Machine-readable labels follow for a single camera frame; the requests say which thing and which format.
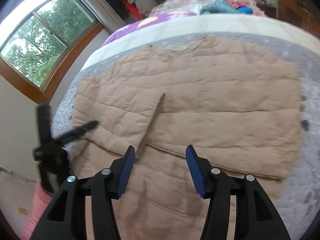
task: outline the purple blanket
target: purple blanket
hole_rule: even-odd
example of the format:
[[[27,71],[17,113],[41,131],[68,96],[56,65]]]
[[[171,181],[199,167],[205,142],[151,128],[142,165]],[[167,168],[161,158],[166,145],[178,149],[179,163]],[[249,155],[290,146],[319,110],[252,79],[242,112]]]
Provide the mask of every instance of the purple blanket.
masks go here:
[[[111,36],[103,43],[103,46],[109,44],[112,41],[115,41],[127,34],[133,33],[137,30],[141,30],[145,27],[155,25],[161,22],[166,22],[169,21],[172,18],[176,17],[190,17],[190,16],[195,16],[196,14],[190,12],[190,11],[173,11],[170,13],[164,13],[164,14],[153,14],[149,16],[147,19],[144,19],[139,22],[132,23],[130,25],[127,25],[114,33],[111,34]]]

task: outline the silver screw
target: silver screw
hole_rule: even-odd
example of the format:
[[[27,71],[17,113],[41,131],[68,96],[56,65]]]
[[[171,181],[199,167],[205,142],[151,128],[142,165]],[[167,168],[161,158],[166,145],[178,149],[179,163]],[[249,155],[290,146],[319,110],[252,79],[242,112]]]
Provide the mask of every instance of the silver screw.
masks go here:
[[[246,178],[248,181],[254,181],[254,176],[252,176],[252,175],[247,175],[247,176],[245,176],[245,178]]]
[[[68,178],[67,178],[67,181],[68,182],[74,182],[76,180],[76,176],[69,176]]]
[[[218,168],[213,168],[213,169],[211,170],[211,173],[217,175],[217,174],[220,173],[220,170],[219,170]]]
[[[103,169],[103,170],[101,171],[101,173],[102,173],[103,175],[109,175],[109,174],[111,173],[111,170],[110,170],[110,169]]]

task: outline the tree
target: tree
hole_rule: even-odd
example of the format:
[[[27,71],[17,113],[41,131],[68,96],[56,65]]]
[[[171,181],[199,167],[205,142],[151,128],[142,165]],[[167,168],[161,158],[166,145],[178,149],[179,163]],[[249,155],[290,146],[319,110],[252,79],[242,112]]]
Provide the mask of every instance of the tree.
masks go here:
[[[37,13],[70,44],[93,20],[86,16],[75,0],[53,0],[52,3],[52,8],[40,9]],[[15,33],[8,46],[10,49],[4,57],[38,87],[66,49],[34,16]]]

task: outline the teal cloth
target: teal cloth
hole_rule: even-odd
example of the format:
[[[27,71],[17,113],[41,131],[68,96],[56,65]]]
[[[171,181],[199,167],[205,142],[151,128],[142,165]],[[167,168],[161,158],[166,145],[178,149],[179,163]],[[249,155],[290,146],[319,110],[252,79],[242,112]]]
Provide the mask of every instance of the teal cloth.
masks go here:
[[[200,14],[208,13],[240,13],[227,4],[225,0],[216,0],[214,3],[203,6]]]

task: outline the wooden window frame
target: wooden window frame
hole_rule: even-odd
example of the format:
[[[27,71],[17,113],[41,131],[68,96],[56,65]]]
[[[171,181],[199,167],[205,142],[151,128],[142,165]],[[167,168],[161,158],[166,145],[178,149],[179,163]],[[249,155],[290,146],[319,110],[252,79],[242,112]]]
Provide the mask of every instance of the wooden window frame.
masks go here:
[[[93,22],[75,41],[71,43],[68,49],[59,57],[56,63],[51,67],[40,87],[37,87],[25,76],[23,76],[0,54],[0,75],[2,75],[11,85],[19,90],[26,97],[37,104],[49,103],[58,88],[61,80],[84,50],[84,48],[96,37],[104,26],[99,22]]]

